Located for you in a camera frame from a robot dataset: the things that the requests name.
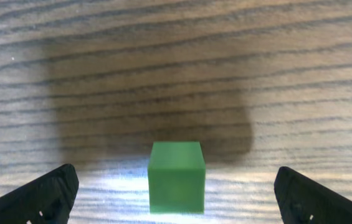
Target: cube front face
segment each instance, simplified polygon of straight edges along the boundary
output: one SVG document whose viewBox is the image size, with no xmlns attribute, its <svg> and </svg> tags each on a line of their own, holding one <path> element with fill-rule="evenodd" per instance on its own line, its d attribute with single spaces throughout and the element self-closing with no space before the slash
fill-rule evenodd
<svg viewBox="0 0 352 224">
<path fill-rule="evenodd" d="M 148 166 L 151 213 L 203 213 L 206 170 L 201 148 L 191 147 L 191 150 L 199 150 L 199 153 L 197 151 L 186 153 L 183 150 L 178 153 L 177 147 L 174 146 L 170 150 L 171 152 L 166 148 L 154 147 L 151 153 L 150 165 Z M 173 157 L 171 159 L 179 161 L 184 157 L 200 156 L 200 158 L 185 158 L 185 160 L 196 164 L 174 166 L 172 162 L 169 162 L 168 167 L 163 164 L 155 165 L 160 164 L 157 162 L 158 159 L 163 159 L 168 155 Z"/>
</svg>

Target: brown wood tabletop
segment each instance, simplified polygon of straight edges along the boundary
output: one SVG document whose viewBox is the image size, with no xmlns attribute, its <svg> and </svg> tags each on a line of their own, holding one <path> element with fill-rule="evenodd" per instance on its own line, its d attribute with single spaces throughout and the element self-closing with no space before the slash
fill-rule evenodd
<svg viewBox="0 0 352 224">
<path fill-rule="evenodd" d="M 153 141 L 204 215 L 150 215 Z M 352 0 L 0 0 L 0 196 L 64 164 L 69 223 L 281 223 L 289 166 L 352 200 Z"/>
</svg>

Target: green cube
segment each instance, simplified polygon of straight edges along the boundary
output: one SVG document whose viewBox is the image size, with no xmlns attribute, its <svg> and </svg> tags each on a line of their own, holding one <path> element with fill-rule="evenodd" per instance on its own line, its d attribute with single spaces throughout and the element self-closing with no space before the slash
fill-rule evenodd
<svg viewBox="0 0 352 224">
<path fill-rule="evenodd" d="M 203 213 L 205 161 L 199 142 L 154 142 L 148 165 L 151 213 Z"/>
</svg>

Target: wooden table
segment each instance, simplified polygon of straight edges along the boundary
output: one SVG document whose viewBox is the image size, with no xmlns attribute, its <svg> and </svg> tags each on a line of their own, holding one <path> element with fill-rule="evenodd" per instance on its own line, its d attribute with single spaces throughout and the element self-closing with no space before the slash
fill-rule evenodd
<svg viewBox="0 0 352 224">
<path fill-rule="evenodd" d="M 205 215 L 150 215 L 197 140 Z M 69 223 L 281 223 L 280 166 L 352 199 L 352 0 L 0 0 L 0 195 L 64 163 Z"/>
</svg>

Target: black object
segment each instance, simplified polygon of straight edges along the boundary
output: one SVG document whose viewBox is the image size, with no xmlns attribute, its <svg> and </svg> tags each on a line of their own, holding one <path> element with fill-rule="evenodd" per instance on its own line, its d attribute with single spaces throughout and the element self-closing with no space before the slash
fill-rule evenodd
<svg viewBox="0 0 352 224">
<path fill-rule="evenodd" d="M 77 190 L 75 168 L 65 164 L 0 197 L 0 224 L 66 224 Z"/>
<path fill-rule="evenodd" d="M 289 167 L 281 167 L 274 183 L 284 224 L 352 224 L 352 201 Z"/>
</svg>

